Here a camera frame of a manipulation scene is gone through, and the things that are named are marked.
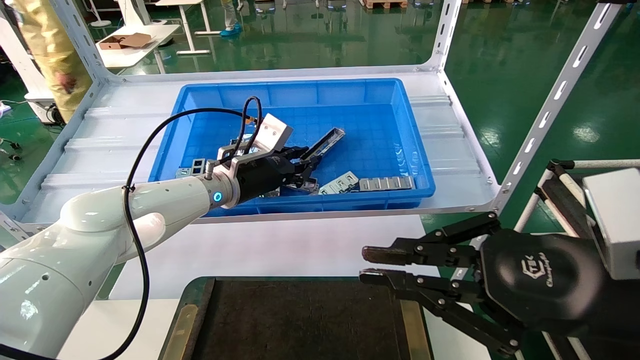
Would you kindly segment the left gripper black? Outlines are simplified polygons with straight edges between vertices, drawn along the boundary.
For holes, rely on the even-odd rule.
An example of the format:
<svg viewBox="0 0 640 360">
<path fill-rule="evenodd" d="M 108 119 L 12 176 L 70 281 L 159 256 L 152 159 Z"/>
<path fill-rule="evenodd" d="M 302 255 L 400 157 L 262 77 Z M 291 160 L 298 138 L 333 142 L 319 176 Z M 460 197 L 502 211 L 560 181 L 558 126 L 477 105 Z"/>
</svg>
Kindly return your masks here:
<svg viewBox="0 0 640 360">
<path fill-rule="evenodd" d="M 292 182 L 295 189 L 318 189 L 313 170 L 302 164 L 319 164 L 323 155 L 313 152 L 308 146 L 284 146 L 281 153 L 241 164 L 236 173 L 238 180 L 238 204 L 274 191 Z"/>
</svg>

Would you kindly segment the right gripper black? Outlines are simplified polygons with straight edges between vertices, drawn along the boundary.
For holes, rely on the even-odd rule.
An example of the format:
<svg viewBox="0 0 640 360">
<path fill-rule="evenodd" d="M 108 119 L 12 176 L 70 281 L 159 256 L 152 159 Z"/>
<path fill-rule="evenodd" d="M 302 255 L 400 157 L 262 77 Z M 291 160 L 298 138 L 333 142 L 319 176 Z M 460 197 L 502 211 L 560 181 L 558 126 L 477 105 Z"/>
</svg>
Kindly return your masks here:
<svg viewBox="0 0 640 360">
<path fill-rule="evenodd" d="M 485 212 L 420 238 L 364 246 L 362 257 L 372 264 L 450 268 L 469 268 L 481 258 L 487 295 L 526 328 L 564 337 L 639 340 L 639 281 L 613 279 L 592 240 L 501 228 L 498 215 Z M 470 244 L 487 235 L 480 250 Z M 462 306 L 483 300 L 476 283 L 375 268 L 362 269 L 359 280 L 418 303 L 504 357 L 521 349 L 521 326 L 499 325 Z"/>
</svg>

